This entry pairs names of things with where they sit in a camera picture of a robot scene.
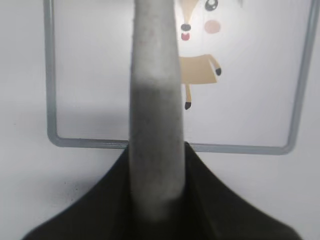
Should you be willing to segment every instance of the white wall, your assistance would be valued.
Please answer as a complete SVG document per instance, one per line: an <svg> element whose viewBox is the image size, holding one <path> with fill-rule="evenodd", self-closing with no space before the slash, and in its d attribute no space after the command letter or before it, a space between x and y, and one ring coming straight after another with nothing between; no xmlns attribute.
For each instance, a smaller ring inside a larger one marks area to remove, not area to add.
<svg viewBox="0 0 320 240"><path fill-rule="evenodd" d="M294 152L201 153L231 189L268 214L320 239L320 26ZM0 1L0 239L19 240L86 193L121 151L69 149L46 134L41 0Z"/></svg>

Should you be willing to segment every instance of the gray metal frame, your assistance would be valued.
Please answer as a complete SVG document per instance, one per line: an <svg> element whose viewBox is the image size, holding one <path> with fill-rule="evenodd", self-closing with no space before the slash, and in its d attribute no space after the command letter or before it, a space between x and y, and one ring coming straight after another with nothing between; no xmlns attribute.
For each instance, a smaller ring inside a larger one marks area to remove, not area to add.
<svg viewBox="0 0 320 240"><path fill-rule="evenodd" d="M128 145L128 141L126 140L78 139L62 138L58 136L54 0L43 0L43 8L45 28L47 134L50 141L58 147L124 149ZM233 154L285 155L294 149L299 131L319 12L320 0L312 0L287 144L283 147L268 147L191 143L191 146L195 151Z"/></svg>

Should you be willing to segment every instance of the printed illustration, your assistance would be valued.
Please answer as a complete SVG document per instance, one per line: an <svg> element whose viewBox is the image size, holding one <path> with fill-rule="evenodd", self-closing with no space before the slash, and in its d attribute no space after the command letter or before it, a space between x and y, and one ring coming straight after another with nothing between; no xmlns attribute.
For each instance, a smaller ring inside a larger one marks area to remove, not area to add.
<svg viewBox="0 0 320 240"><path fill-rule="evenodd" d="M241 6L243 4L243 0L178 0L176 2L181 79L185 85L184 107L186 110L192 106L191 85L214 84L223 73L215 57L205 52L203 38L205 35L213 35L221 31L222 23L215 17L215 11L219 9L220 2L226 5L228 1L237 2Z"/></svg>

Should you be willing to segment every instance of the pink cheek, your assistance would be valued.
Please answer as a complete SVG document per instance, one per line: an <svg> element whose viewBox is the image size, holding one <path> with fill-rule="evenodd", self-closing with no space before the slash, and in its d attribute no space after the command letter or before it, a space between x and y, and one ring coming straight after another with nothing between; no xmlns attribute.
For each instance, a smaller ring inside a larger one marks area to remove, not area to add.
<svg viewBox="0 0 320 240"><path fill-rule="evenodd" d="M221 29L220 23L218 21L215 21L215 20L209 20L204 25L204 30L208 34L218 33L218 32L220 32L220 29Z"/></svg>

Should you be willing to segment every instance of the gray cylindrical post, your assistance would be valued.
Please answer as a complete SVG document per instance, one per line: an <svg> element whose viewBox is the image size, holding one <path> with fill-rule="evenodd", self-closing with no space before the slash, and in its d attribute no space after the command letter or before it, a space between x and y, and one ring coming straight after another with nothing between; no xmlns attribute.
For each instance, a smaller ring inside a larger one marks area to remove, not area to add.
<svg viewBox="0 0 320 240"><path fill-rule="evenodd" d="M173 0L135 0L129 157L138 217L150 223L171 218L185 186Z"/></svg>

